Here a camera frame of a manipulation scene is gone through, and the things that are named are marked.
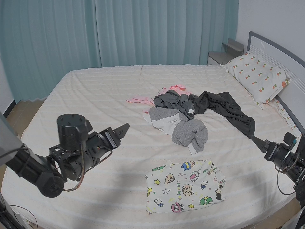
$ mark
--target teal curtain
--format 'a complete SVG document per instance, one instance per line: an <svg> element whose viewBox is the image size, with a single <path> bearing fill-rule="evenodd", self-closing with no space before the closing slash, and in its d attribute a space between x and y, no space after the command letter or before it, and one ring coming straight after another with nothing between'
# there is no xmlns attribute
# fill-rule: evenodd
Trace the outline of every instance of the teal curtain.
<svg viewBox="0 0 305 229"><path fill-rule="evenodd" d="M235 39L238 0L95 0L103 67L206 64Z"/></svg>
<svg viewBox="0 0 305 229"><path fill-rule="evenodd" d="M1 0L1 59L15 101L43 98L71 70L101 67L95 0Z"/></svg>
<svg viewBox="0 0 305 229"><path fill-rule="evenodd" d="M1 59L15 101L71 70L206 64L235 39L238 0L1 0Z"/></svg>

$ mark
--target white label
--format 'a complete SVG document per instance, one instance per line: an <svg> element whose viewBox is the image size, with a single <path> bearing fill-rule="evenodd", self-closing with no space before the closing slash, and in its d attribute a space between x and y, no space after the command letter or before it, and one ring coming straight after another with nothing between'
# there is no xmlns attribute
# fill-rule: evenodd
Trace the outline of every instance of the white label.
<svg viewBox="0 0 305 229"><path fill-rule="evenodd" d="M114 140L112 139L111 135L109 134L109 132L105 132L109 142L111 143L112 147L117 147Z"/></svg>

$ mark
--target white pillow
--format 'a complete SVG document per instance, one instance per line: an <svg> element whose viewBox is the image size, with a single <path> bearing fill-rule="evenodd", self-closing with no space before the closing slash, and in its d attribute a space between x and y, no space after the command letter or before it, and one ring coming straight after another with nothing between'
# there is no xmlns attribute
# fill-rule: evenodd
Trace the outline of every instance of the white pillow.
<svg viewBox="0 0 305 229"><path fill-rule="evenodd" d="M271 101L289 83L284 70L251 52L229 61L224 68L246 88L262 109L262 104Z"/></svg>

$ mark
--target tiled floor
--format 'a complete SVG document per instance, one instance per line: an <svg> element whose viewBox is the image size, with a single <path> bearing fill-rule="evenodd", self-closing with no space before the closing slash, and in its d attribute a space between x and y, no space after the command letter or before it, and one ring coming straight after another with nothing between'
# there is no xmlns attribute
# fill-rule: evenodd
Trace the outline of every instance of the tiled floor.
<svg viewBox="0 0 305 229"><path fill-rule="evenodd" d="M21 137L25 128L28 127L32 118L37 113L40 106L44 101L36 100L34 102L20 101L6 118L9 124ZM0 167L0 187L2 186L2 180L6 166ZM242 229L277 229L286 223L290 218L292 218L301 209L299 202L294 198L286 206L281 208L279 211L269 216L267 219L261 221L260 223L252 224Z"/></svg>

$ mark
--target bed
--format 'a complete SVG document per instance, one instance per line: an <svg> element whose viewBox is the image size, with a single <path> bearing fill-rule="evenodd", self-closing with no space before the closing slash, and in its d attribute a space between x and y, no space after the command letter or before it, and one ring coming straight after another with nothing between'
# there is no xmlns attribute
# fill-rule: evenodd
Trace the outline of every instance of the bed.
<svg viewBox="0 0 305 229"><path fill-rule="evenodd" d="M254 50L258 48L256 53L268 55L257 46L256 39L271 45L265 38L252 34L249 46ZM291 73L295 71L292 67L288 69ZM209 139L204 151L192 156L187 147L173 143L168 135L143 119L143 109L148 105L126 101L133 94L154 97L163 87L176 84L184 84L196 95L203 91L229 91L242 111L255 119L255 135L261 139L282 142L285 133L291 131L276 108L266 105L265 109L260 109L248 92L220 66L136 65L72 71L45 100L23 133L22 141L34 153L48 155L48 148L58 143L56 119L65 113L85 116L96 131L128 122L128 133L109 159L85 175L76 191L46 198L8 168L2 184L4 198L9 204L30 210L45 229L239 229L265 219L287 204L294 195L284 196L279 192L273 163L265 161L255 144L224 117L212 110L195 116L206 125ZM285 94L278 97L289 112L292 108L287 98ZM293 119L298 121L300 129L304 124L301 115L301 111L294 109ZM211 159L226 176L223 188L226 200L194 211L147 215L146 171L168 160L181 163L203 159ZM289 193L294 184L280 174L279 185ZM65 184L66 188L73 186L71 181ZM35 221L28 212L18 208L16 211Z"/></svg>

